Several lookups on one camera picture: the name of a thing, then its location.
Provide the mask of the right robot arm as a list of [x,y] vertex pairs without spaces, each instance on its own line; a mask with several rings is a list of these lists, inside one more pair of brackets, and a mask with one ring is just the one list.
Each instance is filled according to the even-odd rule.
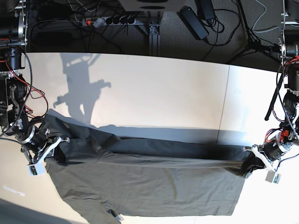
[[29,62],[27,45],[27,3],[24,0],[0,2],[0,128],[1,140],[15,137],[30,165],[45,157],[54,157],[65,163],[65,155],[59,147],[68,138],[51,136],[45,127],[43,116],[29,117],[32,110],[26,102],[33,91],[41,97],[44,93],[26,82],[21,74],[25,67],[21,58]]

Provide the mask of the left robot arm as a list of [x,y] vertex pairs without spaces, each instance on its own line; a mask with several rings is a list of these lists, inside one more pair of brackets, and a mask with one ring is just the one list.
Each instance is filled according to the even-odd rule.
[[279,102],[284,118],[279,119],[279,126],[270,129],[261,145],[245,147],[250,154],[242,164],[241,171],[251,174],[257,169],[268,169],[266,181],[278,183],[281,175],[278,169],[288,159],[285,155],[292,147],[299,144],[299,31],[287,28],[299,25],[299,2],[284,0],[283,20],[279,26],[278,43],[272,47],[258,44],[261,52],[276,52],[280,62],[276,73],[275,90],[265,120],[275,115],[274,104]]

